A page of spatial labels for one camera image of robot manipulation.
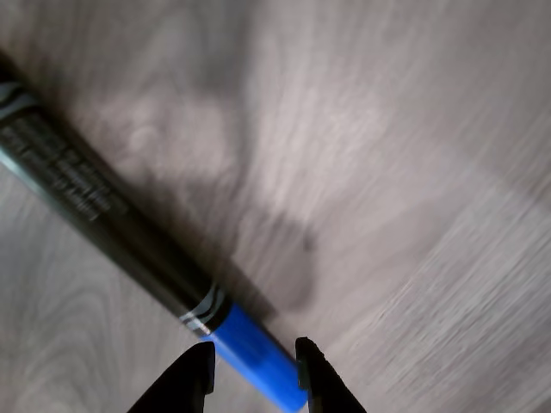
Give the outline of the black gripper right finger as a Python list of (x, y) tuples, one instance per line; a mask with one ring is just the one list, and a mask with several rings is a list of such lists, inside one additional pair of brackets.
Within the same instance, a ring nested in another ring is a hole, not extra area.
[(313, 340), (299, 337), (294, 346), (298, 384), (307, 394), (309, 412), (366, 412)]

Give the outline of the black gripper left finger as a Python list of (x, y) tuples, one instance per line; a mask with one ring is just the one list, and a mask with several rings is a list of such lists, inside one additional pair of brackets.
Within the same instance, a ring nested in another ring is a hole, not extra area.
[(203, 412), (214, 391), (215, 346), (199, 342), (180, 355), (128, 412)]

